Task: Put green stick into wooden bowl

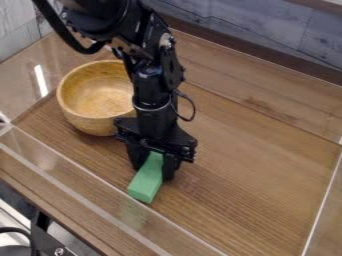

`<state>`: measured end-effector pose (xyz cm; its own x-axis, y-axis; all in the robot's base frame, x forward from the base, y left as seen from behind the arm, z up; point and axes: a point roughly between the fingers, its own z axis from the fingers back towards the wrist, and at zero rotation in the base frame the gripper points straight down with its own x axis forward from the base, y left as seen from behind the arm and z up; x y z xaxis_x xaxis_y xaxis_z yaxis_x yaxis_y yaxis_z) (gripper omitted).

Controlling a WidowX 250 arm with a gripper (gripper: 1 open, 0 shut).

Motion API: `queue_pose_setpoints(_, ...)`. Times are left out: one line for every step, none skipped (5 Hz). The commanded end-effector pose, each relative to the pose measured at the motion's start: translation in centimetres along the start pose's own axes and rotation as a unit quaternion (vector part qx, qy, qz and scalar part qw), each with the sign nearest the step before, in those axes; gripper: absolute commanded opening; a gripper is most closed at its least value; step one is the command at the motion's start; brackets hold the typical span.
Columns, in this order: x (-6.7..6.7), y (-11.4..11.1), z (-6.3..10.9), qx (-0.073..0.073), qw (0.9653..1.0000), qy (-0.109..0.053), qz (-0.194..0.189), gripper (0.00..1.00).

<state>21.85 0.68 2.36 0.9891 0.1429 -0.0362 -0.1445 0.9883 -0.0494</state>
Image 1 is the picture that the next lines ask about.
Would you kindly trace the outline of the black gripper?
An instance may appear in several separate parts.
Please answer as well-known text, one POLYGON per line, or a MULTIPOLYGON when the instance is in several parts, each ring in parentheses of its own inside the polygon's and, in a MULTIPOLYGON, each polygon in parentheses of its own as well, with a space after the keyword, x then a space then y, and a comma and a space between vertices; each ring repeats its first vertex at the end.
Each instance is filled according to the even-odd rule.
POLYGON ((163 180, 174 178, 180 161, 195 160, 196 139, 178 125, 178 115, 172 108, 160 111, 138 111, 136 117, 119 117, 113 124, 116 137, 124 142, 127 154, 135 170, 143 166, 150 151, 163 156, 163 180))

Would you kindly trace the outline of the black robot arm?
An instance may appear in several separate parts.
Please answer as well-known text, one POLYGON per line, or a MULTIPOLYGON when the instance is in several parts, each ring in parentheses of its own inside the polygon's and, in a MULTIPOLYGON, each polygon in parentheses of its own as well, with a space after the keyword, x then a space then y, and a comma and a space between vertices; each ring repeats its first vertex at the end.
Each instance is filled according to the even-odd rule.
POLYGON ((57 1, 60 11, 48 0, 32 0, 65 44, 81 54, 108 46, 123 61, 136 115, 113 121, 116 138, 126 144, 135 169, 151 153, 162 155, 162 179, 168 181, 180 165, 194 161, 198 146, 178 124, 186 77, 170 26, 142 0, 57 1))

